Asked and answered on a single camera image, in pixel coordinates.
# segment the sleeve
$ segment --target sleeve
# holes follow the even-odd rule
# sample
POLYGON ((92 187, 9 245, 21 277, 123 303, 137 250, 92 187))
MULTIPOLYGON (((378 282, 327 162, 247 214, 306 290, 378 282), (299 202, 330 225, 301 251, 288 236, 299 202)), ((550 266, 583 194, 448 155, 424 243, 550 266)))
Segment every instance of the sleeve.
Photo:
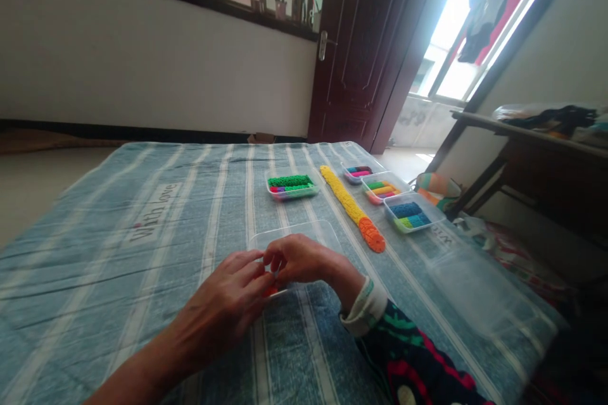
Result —
POLYGON ((457 371, 369 277, 350 313, 342 312, 340 320, 393 403, 490 403, 477 393, 473 378, 457 371))

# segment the clear plastic container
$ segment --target clear plastic container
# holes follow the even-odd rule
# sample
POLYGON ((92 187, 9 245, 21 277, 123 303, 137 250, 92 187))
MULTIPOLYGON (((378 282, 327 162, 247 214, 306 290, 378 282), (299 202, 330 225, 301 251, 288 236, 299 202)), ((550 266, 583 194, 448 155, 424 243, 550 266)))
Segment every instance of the clear plastic container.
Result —
POLYGON ((429 201, 427 201, 424 196, 419 195, 418 193, 404 193, 397 196, 391 196, 386 199, 383 199, 384 209, 386 212, 386 216, 389 220, 395 225, 399 231, 404 234, 409 234, 414 231, 419 231, 422 229, 429 228, 433 226, 435 223, 439 223, 440 221, 445 220, 445 214, 441 212, 438 208, 433 206, 429 201), (408 204, 408 203, 416 203, 422 209, 422 212, 427 216, 430 223, 415 227, 408 228, 406 227, 394 214, 391 210, 393 206, 399 206, 400 204, 408 204))
POLYGON ((370 203, 375 204, 376 206, 382 204, 387 197, 412 192, 412 188, 408 184, 390 171, 364 176, 361 178, 361 181, 367 198, 370 203), (371 189, 369 186, 372 184, 384 184, 384 187, 381 187, 380 189, 371 189), (393 189, 393 191, 386 193, 384 192, 386 189, 393 189))
POLYGON ((321 177, 315 168, 311 166, 286 166, 284 168, 276 168, 274 171, 267 170, 264 173, 264 182, 266 182, 266 189, 268 193, 274 198, 275 201, 288 201, 290 199, 296 199, 303 196, 314 196, 319 193, 319 190, 322 185, 321 177), (314 187, 300 189, 300 190, 292 190, 288 192, 280 192, 275 193, 270 190, 270 185, 268 184, 268 179, 276 178, 276 177, 287 177, 299 174, 306 174, 312 180, 314 187))
MULTIPOLYGON (((334 229, 331 227, 331 224, 326 220, 310 221, 299 225, 291 225, 286 228, 261 232, 249 240, 247 243, 247 250, 266 250, 273 240, 281 239, 289 234, 304 234, 319 244, 338 253, 342 253, 340 241, 338 240, 334 229)), ((303 283, 291 283, 285 289, 271 295, 271 297, 279 296, 280 294, 297 289, 301 286, 305 285, 303 283)))
POLYGON ((532 303, 472 249, 452 251, 427 265, 437 287, 471 328, 493 338, 529 327, 537 318, 532 303))
POLYGON ((340 165, 342 166, 342 174, 344 174, 344 177, 351 185, 361 185, 362 177, 353 176, 351 172, 348 171, 349 168, 369 168, 372 174, 386 171, 386 168, 373 158, 361 158, 357 159, 356 161, 344 161, 340 163, 340 165))

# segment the wrist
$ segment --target wrist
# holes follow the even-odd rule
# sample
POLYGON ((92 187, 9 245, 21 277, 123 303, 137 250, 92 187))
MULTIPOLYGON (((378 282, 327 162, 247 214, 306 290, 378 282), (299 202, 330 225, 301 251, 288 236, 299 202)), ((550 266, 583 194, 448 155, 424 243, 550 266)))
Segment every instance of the wrist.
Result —
POLYGON ((338 295, 342 310, 349 312, 361 288, 365 277, 352 265, 346 256, 334 253, 328 258, 323 271, 325 281, 338 295))
POLYGON ((167 329, 143 347, 133 358, 143 377, 163 394, 169 392, 192 373, 188 370, 187 360, 181 356, 180 347, 172 343, 167 329))

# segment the cardboard box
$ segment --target cardboard box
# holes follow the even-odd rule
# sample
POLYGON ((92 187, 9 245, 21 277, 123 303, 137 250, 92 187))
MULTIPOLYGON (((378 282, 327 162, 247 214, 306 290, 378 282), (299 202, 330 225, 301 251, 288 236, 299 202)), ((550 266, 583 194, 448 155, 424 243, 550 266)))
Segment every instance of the cardboard box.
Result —
POLYGON ((256 133, 247 138, 250 144, 273 144, 276 141, 276 136, 270 133, 256 133))

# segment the hand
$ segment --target hand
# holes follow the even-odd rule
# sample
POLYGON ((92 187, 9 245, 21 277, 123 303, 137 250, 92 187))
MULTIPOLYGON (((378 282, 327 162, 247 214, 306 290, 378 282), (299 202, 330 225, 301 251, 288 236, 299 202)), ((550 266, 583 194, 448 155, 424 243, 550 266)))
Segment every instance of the hand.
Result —
POLYGON ((290 234, 271 242, 264 252, 264 264, 279 272, 276 285, 290 282, 309 283, 327 280, 329 264, 339 253, 324 247, 303 234, 290 234))
POLYGON ((365 283, 365 277, 346 256, 303 234, 290 234, 271 242, 264 252, 264 264, 270 265, 272 272, 279 271, 276 277, 279 288, 290 282, 323 280, 334 289, 346 312, 365 283))
POLYGON ((175 320, 142 351, 162 352, 171 383, 199 371, 234 346, 261 315, 274 282, 258 250, 230 254, 203 282, 175 320))

